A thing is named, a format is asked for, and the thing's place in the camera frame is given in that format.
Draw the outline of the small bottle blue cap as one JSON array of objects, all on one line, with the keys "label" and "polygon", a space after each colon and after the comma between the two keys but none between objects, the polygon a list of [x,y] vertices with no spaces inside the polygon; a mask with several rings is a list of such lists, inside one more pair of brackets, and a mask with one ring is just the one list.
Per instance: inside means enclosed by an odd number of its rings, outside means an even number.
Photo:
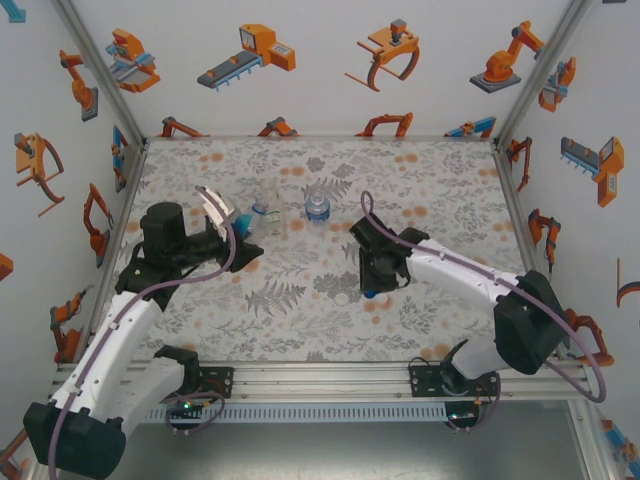
[{"label": "small bottle blue cap", "polygon": [[268,233],[269,204],[255,200],[251,207],[236,220],[236,227],[244,240],[258,243]]}]

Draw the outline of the clear bottle dark blue label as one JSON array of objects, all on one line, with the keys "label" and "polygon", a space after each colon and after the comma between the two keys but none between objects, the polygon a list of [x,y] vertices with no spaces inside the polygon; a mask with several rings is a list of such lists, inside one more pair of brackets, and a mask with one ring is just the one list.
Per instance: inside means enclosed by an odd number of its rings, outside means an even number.
[{"label": "clear bottle dark blue label", "polygon": [[310,190],[304,202],[304,213],[310,231],[316,235],[323,234],[331,213],[329,198],[318,189]]}]

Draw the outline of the floral patterned table mat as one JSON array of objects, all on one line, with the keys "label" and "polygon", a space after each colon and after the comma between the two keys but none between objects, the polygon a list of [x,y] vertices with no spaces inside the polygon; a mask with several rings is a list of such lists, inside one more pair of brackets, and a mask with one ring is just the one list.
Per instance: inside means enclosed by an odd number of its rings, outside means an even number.
[{"label": "floral patterned table mat", "polygon": [[[489,142],[208,139],[155,140],[148,149],[117,267],[142,238],[140,220],[161,201],[181,205],[188,234],[205,214],[196,186],[247,209],[275,177],[287,234],[236,273],[181,286],[142,338],[135,359],[164,345],[218,361],[403,361],[439,359],[460,341],[493,332],[493,319],[448,289],[413,282],[378,306],[359,290],[358,246],[349,230],[360,196],[389,227],[414,227],[442,245],[503,271],[524,271]],[[310,190],[330,200],[321,235],[308,228]],[[333,298],[344,292],[349,304]]]}]

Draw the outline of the aluminium side rail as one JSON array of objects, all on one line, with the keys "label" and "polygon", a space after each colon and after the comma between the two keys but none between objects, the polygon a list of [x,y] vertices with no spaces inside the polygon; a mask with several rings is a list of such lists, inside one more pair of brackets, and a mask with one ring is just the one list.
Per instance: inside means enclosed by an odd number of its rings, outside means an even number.
[{"label": "aluminium side rail", "polygon": [[83,332],[81,334],[78,347],[75,352],[74,360],[76,362],[81,359],[86,348],[94,338],[95,333],[97,332],[97,329],[100,325],[105,302],[109,298],[111,279],[118,260],[121,242],[124,237],[126,224],[128,222],[131,208],[136,197],[138,184],[147,158],[149,146],[150,143],[146,142],[141,150],[139,152],[136,152],[133,156],[131,176],[129,177],[127,187],[125,189],[124,203],[115,225],[115,233],[112,237],[112,244],[108,247],[106,253],[104,269],[102,270],[102,275],[97,288],[97,293],[95,295],[93,308],[90,316],[88,317],[88,320],[83,327]]},{"label": "aluminium side rail", "polygon": [[536,270],[548,278],[547,268],[538,259],[537,250],[528,227],[528,216],[521,205],[517,185],[513,179],[506,154],[496,143],[492,143],[491,147],[523,265],[526,270]]}]

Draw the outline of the aluminium front rail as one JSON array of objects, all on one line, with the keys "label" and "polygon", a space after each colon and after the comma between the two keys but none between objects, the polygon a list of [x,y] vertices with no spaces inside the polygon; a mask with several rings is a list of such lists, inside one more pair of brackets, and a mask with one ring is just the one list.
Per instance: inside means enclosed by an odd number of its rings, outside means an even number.
[{"label": "aluminium front rail", "polygon": [[[414,402],[405,362],[203,362],[234,369],[234,403]],[[583,396],[552,369],[532,376],[500,372],[507,401],[581,400]]]}]

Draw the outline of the aluminium frame post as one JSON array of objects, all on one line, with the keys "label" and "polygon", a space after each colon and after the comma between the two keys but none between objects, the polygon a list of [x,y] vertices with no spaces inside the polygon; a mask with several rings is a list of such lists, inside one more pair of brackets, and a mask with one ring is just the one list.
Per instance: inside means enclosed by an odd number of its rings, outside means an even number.
[{"label": "aluminium frame post", "polygon": [[552,68],[559,62],[562,52],[594,2],[595,0],[570,0],[497,135],[498,150],[504,151],[510,144],[530,107],[535,103]]},{"label": "aluminium frame post", "polygon": [[101,91],[110,103],[124,133],[138,150],[143,150],[146,137],[142,133],[131,109],[126,104],[109,68],[103,60],[84,20],[72,0],[49,0],[66,31],[71,36],[85,64],[91,70]]},{"label": "aluminium frame post", "polygon": [[568,408],[585,479],[621,480],[597,407],[586,400],[570,400]]}]

